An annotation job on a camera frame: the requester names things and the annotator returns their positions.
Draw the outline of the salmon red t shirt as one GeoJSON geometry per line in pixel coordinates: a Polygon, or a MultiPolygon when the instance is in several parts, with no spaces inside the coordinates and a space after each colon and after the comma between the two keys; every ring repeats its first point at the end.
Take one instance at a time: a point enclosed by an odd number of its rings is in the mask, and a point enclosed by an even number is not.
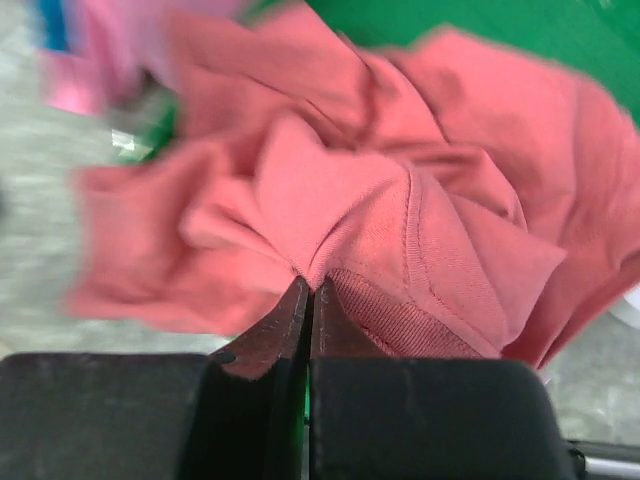
{"type": "Polygon", "coordinates": [[[236,335],[332,278],[388,354],[541,366],[639,281],[639,134],[585,74],[451,28],[370,52],[307,6],[174,13],[174,146],[76,178],[67,305],[236,335]]]}

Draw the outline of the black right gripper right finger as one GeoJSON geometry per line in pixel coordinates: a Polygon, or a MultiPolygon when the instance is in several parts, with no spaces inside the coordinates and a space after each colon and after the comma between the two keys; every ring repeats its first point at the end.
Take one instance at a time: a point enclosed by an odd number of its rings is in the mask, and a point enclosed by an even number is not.
{"type": "Polygon", "coordinates": [[[314,294],[310,358],[384,356],[346,314],[333,280],[326,277],[314,294]]]}

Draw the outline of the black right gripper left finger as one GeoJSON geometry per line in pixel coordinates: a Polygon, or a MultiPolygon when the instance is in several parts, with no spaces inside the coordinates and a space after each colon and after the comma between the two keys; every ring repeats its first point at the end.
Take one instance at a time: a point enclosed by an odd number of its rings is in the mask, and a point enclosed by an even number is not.
{"type": "Polygon", "coordinates": [[[257,380],[307,343],[309,286],[300,276],[255,325],[209,356],[229,375],[257,380]]]}

